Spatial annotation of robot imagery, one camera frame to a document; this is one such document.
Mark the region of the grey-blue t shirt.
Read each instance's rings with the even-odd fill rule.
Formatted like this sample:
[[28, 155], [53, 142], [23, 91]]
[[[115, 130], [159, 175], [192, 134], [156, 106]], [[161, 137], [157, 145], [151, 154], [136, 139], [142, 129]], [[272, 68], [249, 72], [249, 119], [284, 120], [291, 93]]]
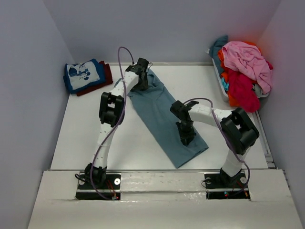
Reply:
[[209, 146], [197, 131], [189, 145], [182, 144], [176, 125], [178, 118], [170, 112], [170, 107], [175, 102], [174, 97], [153, 71], [148, 72], [147, 78], [147, 90], [131, 91], [128, 96], [161, 149], [175, 168], [179, 168], [206, 151]]

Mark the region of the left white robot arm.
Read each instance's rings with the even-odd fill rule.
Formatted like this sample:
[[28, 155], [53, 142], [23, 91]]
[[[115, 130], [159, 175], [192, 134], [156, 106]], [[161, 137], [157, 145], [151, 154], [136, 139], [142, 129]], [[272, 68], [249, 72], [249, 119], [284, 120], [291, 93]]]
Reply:
[[127, 95], [131, 90], [148, 89], [147, 68], [149, 62], [139, 58], [137, 63], [130, 65], [114, 88], [101, 95], [99, 119], [100, 133], [97, 140], [92, 162], [84, 171], [84, 179], [94, 188], [105, 184], [108, 153], [117, 127], [123, 122]]

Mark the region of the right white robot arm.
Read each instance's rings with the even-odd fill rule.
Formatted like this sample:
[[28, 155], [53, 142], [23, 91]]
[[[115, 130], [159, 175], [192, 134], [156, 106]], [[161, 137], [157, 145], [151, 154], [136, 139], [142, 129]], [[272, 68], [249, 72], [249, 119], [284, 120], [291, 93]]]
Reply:
[[180, 141], [189, 145], [196, 136], [193, 123], [200, 122], [215, 126], [219, 129], [228, 146], [228, 154], [221, 167], [218, 178], [212, 179], [211, 184], [220, 184], [230, 188], [238, 181], [245, 157], [249, 149], [259, 138], [259, 131], [248, 116], [247, 112], [238, 107], [235, 110], [215, 109], [213, 105], [206, 106], [198, 101], [189, 100], [185, 103], [176, 101], [170, 111], [178, 118], [176, 123]]

